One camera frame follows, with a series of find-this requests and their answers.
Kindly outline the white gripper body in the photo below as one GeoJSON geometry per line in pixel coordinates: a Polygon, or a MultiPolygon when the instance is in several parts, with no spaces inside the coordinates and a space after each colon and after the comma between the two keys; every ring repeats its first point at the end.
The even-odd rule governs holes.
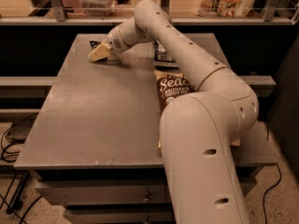
{"type": "Polygon", "coordinates": [[[118,53],[125,52],[130,48],[130,46],[125,43],[125,40],[122,37],[122,28],[120,26],[113,28],[107,34],[105,43],[108,45],[111,51],[118,53]]]}

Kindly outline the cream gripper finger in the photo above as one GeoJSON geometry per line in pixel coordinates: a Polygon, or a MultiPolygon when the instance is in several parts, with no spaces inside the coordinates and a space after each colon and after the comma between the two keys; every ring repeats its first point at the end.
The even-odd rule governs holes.
{"type": "Polygon", "coordinates": [[[106,43],[101,43],[91,51],[91,53],[88,55],[88,58],[91,62],[96,62],[98,60],[107,58],[111,53],[111,46],[106,43]]]}

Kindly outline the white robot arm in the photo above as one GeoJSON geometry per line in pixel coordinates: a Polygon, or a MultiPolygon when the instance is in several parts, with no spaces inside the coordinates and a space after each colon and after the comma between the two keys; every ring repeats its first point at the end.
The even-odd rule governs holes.
{"type": "Polygon", "coordinates": [[[153,1],[113,28],[91,61],[159,41],[194,86],[164,109],[160,142],[177,224],[250,224],[231,144],[255,124],[258,99],[230,67],[178,31],[153,1]]]}

